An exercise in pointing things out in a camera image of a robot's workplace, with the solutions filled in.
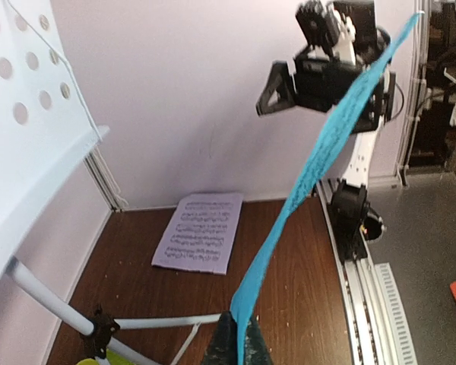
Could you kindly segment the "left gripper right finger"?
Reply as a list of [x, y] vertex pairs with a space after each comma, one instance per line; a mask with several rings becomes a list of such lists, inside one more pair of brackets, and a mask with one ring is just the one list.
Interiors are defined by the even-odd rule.
[[270, 352], [264, 341], [257, 319], [252, 316], [245, 332], [245, 365], [273, 365]]

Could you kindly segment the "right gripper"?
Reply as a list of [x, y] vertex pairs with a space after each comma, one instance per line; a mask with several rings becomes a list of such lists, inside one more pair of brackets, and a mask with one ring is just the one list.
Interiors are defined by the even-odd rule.
[[286, 62], [272, 64], [266, 85], [255, 105], [258, 116], [301, 106], [326, 113], [344, 97], [359, 76], [359, 66], [337, 59], [315, 58], [300, 53], [294, 59], [296, 71]]

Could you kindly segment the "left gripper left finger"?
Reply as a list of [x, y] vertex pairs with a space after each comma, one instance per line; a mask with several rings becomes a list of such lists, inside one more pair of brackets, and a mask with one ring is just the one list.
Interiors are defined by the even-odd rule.
[[237, 364], [237, 324], [230, 311], [220, 314], [217, 327], [202, 359], [202, 365]]

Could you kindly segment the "blue sheet music page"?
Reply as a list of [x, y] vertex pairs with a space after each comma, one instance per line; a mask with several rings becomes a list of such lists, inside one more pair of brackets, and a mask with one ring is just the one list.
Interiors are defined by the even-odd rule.
[[358, 76], [334, 111], [331, 112], [270, 233], [252, 260], [239, 288], [234, 293], [230, 304], [230, 312], [237, 324], [236, 349], [238, 364], [244, 363], [245, 335], [248, 323], [258, 299], [271, 256], [287, 219], [303, 203], [310, 189], [327, 173], [342, 151], [386, 65], [423, 14], [423, 11], [417, 11], [408, 19], [400, 34], [391, 41], [378, 60], [373, 62], [369, 68]]

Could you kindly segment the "white music stand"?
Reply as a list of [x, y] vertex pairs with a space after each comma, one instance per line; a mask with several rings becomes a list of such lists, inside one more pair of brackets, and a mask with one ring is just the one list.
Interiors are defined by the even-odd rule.
[[218, 315], [114, 320], [87, 318], [16, 258], [44, 208], [108, 133], [96, 125], [64, 56], [48, 1], [0, 1], [0, 278], [7, 275], [55, 317], [85, 337], [107, 363], [113, 350], [136, 364], [149, 359], [114, 338], [120, 329], [190, 326]]

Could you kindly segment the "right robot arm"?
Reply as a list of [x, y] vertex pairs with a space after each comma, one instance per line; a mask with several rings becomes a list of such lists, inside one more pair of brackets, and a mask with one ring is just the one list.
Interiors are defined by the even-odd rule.
[[[285, 62], [273, 63], [256, 104], [259, 116], [295, 106], [328, 112], [391, 42], [375, 22], [372, 1], [307, 1], [297, 8], [296, 20], [307, 44], [294, 57], [294, 73]], [[341, 262], [366, 258], [363, 242], [383, 231], [367, 199], [369, 165], [379, 132], [394, 117], [398, 88], [395, 73], [385, 70], [353, 127], [350, 162], [327, 204]]]

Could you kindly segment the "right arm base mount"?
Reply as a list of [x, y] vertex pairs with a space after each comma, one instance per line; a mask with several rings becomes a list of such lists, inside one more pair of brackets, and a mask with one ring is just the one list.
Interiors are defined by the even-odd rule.
[[377, 240], [384, 232], [382, 217], [367, 200], [364, 185], [355, 187], [345, 179], [338, 183], [327, 204], [328, 214], [340, 262], [366, 259], [365, 242]]

